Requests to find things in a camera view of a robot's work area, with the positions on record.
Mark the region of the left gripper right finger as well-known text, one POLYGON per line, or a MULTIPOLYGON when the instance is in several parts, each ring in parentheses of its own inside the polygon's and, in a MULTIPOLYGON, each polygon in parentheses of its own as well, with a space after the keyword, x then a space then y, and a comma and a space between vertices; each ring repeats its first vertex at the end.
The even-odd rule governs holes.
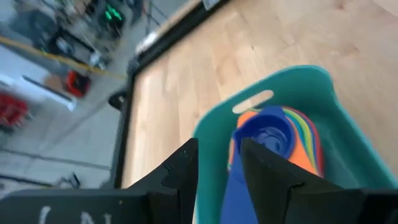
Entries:
POLYGON ((397 191, 344 189, 245 138, 241 160, 259 223, 397 223, 397 191))

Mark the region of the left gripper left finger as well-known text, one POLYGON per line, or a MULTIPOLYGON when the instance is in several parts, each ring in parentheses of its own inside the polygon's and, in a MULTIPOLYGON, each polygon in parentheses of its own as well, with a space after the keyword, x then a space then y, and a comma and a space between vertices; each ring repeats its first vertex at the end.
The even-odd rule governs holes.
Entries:
POLYGON ((198 140, 189 139, 127 189, 21 190, 1 199, 1 224, 191 223, 198 140))

